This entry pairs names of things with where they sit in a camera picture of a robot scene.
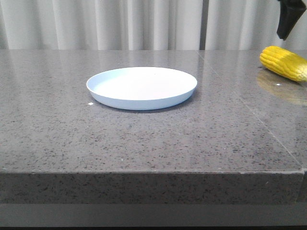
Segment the corn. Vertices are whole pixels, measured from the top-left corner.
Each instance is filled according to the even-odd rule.
[[[307,81],[307,60],[278,46],[266,47],[260,62],[269,70],[293,81]]]

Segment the gray countertop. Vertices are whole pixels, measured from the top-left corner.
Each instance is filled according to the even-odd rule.
[[[0,50],[0,203],[307,201],[307,88],[261,67],[260,52]],[[143,112],[85,86],[136,66],[198,86]]]

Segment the curtain fold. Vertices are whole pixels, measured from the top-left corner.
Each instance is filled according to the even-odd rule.
[[[0,0],[0,49],[307,49],[307,12],[286,41],[279,12],[277,0]]]

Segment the plate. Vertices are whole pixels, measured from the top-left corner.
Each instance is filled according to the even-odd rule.
[[[158,67],[113,69],[92,76],[86,83],[100,103],[119,109],[153,110],[187,100],[197,80],[192,75]]]

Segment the yellow corn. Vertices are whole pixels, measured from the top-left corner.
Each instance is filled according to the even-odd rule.
[[[278,46],[266,47],[260,62],[269,70],[293,81],[307,81],[307,60]]]

